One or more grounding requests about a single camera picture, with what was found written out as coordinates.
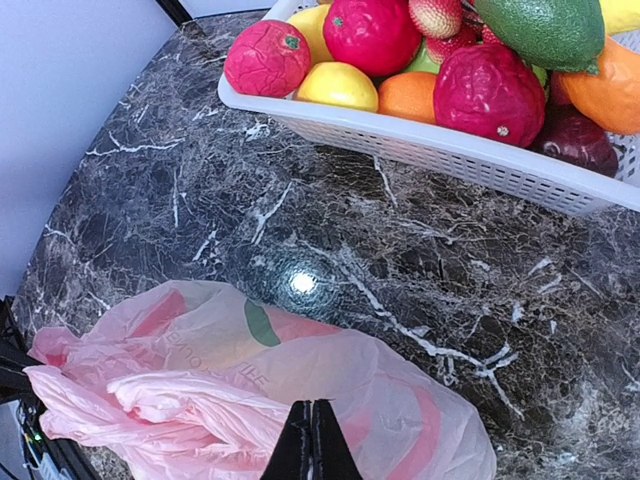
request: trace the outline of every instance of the plastic bag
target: plastic bag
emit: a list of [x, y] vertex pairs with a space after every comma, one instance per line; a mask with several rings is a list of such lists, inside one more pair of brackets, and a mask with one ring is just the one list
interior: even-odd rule
[[385, 343], [247, 299], [165, 283], [78, 339], [44, 328], [25, 371], [51, 438], [108, 447], [139, 480], [257, 479], [292, 403], [331, 399], [365, 479], [485, 480], [476, 409]]

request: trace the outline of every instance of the fruit basket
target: fruit basket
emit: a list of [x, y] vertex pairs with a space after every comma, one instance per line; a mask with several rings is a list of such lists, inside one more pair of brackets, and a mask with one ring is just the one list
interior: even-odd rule
[[[265, 19], [286, 21], [315, 0], [279, 0]], [[640, 52], [640, 31], [617, 36]], [[640, 212], [640, 135], [613, 135], [615, 179], [481, 137], [375, 113], [237, 94], [224, 75], [218, 94], [228, 107], [266, 113], [303, 138], [395, 160], [493, 188], [568, 215], [613, 204]]]

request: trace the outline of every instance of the red fruit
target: red fruit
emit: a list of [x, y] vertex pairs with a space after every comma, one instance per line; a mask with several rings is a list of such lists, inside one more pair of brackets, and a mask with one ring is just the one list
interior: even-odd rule
[[427, 51], [433, 63], [441, 65], [453, 52], [462, 47], [475, 45], [476, 34], [471, 27], [463, 25], [457, 35], [439, 40], [427, 37]]
[[403, 70], [420, 48], [407, 0], [338, 0], [324, 22], [324, 38], [336, 62], [370, 77]]
[[433, 94], [436, 124], [528, 147], [544, 123], [545, 94], [535, 74], [503, 45], [456, 50]]
[[618, 155], [607, 133], [572, 105], [547, 107], [547, 119], [531, 150], [607, 177], [618, 173]]
[[489, 25], [486, 25], [482, 28], [482, 41], [484, 43], [494, 43], [497, 45], [504, 45], [504, 43], [502, 42], [502, 40], [500, 40], [498, 37], [496, 37], [496, 34], [493, 33], [493, 30], [491, 30], [489, 28]]
[[425, 37], [452, 37], [462, 26], [460, 0], [409, 0], [409, 13]]
[[554, 105], [571, 105], [571, 99], [562, 86], [560, 76], [553, 72], [551, 74], [551, 100]]
[[478, 37], [478, 39], [482, 39], [482, 27], [484, 27], [484, 22], [482, 21], [482, 18], [480, 18], [480, 15], [476, 12], [464, 9], [462, 10], [462, 16], [463, 25], [468, 25], [473, 28], [476, 37]]
[[263, 20], [247, 28], [224, 62], [224, 74], [236, 92], [261, 97], [286, 97], [310, 69], [311, 52], [304, 35], [278, 20]]

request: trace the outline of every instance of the black object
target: black object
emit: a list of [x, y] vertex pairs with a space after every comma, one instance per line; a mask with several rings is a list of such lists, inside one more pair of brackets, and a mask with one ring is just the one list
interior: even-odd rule
[[[50, 440], [40, 430], [38, 419], [45, 407], [22, 370], [41, 363], [27, 355], [26, 342], [10, 307], [11, 300], [0, 301], [0, 404], [20, 401], [18, 421], [25, 463], [38, 469], [44, 478], [56, 478], [54, 474], [65, 472], [72, 480], [100, 480], [78, 444], [69, 440]], [[11, 478], [12, 474], [6, 469], [0, 470]]]
[[7, 467], [5, 467], [2, 463], [0, 463], [0, 471], [2, 471], [8, 478], [9, 480], [20, 480], [18, 477], [16, 477], [13, 473], [11, 473]]
[[193, 20], [189, 12], [187, 12], [178, 0], [156, 0], [156, 2], [158, 2], [158, 5], [169, 15], [173, 23], [178, 26]]
[[328, 400], [291, 407], [261, 480], [362, 480]]

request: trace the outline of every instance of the yellow fruit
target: yellow fruit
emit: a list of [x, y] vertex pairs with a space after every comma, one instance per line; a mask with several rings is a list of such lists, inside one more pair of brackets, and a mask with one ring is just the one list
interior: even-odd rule
[[640, 1], [600, 0], [607, 35], [640, 29]]
[[293, 14], [287, 21], [296, 27], [304, 38], [307, 39], [311, 50], [311, 65], [320, 62], [332, 62], [333, 57], [329, 53], [327, 43], [324, 41], [322, 29], [324, 20], [329, 13], [331, 5], [319, 5]]
[[356, 67], [341, 62], [319, 63], [311, 69], [294, 98], [366, 112], [378, 111], [373, 82]]

